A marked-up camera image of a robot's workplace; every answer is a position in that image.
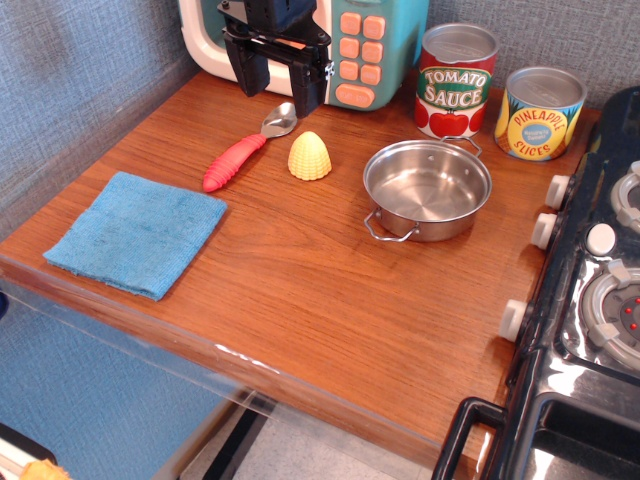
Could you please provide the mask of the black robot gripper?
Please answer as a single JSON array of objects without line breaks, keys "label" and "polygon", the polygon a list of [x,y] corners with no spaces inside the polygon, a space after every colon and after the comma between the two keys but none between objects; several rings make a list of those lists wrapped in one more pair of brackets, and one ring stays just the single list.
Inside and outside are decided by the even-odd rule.
[{"label": "black robot gripper", "polygon": [[325,103],[330,78],[331,37],[313,19],[317,2],[222,1],[227,56],[244,94],[253,97],[270,83],[268,59],[289,66],[296,116]]}]

